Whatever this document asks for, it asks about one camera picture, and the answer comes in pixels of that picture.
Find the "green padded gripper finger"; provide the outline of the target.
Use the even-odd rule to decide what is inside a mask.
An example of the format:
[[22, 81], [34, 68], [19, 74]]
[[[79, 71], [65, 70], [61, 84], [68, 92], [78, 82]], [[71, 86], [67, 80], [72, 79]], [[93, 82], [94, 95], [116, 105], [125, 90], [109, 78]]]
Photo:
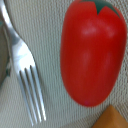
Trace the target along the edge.
[[10, 55], [8, 42], [5, 34], [4, 23], [0, 21], [0, 87], [4, 80], [10, 75]]

